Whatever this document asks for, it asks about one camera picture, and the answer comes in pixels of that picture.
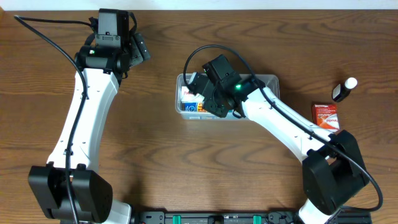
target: red box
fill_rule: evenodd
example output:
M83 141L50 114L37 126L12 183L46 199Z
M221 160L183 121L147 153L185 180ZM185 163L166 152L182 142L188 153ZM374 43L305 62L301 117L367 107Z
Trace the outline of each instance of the red box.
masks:
M313 122L321 128L333 132L340 129L336 105L313 105L312 118Z

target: wood grain surface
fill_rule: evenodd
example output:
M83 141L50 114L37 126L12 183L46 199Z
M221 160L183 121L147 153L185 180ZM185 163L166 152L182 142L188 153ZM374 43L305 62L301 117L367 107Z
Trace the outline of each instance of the wood grain surface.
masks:
M348 77L358 87L338 104L340 126L360 146L384 193L374 223L398 220L397 11L136 11L152 54L132 68L111 105L99 174L114 197L169 211L299 209L300 163L274 136L249 121L187 121L175 111L175 82L186 58L205 44L236 49L256 73L279 77L282 101L311 119ZM87 21L96 11L5 12L0 22L0 222L45 219L27 175L56 145L72 99L75 71L14 14ZM90 30L31 24L70 55ZM199 53L188 70L225 53ZM243 66L226 54L237 70ZM349 205L377 203L371 185Z

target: small bottle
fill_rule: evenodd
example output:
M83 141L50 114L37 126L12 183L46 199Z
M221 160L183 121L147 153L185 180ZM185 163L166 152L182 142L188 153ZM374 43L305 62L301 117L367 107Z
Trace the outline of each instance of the small bottle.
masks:
M351 92L351 90L356 87L356 84L358 84L358 81L351 77L348 78L345 82L344 85L343 84L339 84L338 86L336 86L336 88L333 90L333 93L331 94L331 97L333 98L333 100L335 102L340 102L343 99L345 99L349 93Z

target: plastic bin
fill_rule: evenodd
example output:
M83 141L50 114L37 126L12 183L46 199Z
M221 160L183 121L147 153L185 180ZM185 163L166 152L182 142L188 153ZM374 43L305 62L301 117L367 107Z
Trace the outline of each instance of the plastic bin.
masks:
M187 74L187 80L191 78L192 74ZM242 79L249 77L248 74L241 74ZM276 97L279 98L279 81L275 75L256 75L258 79L262 80L275 94ZM232 115L232 112L229 112L225 118L219 118L209 112L197 112L197 111L185 111L182 109L182 102L181 102L181 87L185 86L183 81L183 75L179 74L177 77L177 84L176 84L176 91L175 91L175 110L182 116L183 119L217 119L217 120L247 120L247 118L235 118Z

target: white wall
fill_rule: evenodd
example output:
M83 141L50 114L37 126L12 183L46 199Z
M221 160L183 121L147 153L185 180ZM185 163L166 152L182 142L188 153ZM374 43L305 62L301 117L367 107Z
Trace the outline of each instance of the white wall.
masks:
M398 0L0 0L10 10L398 9Z

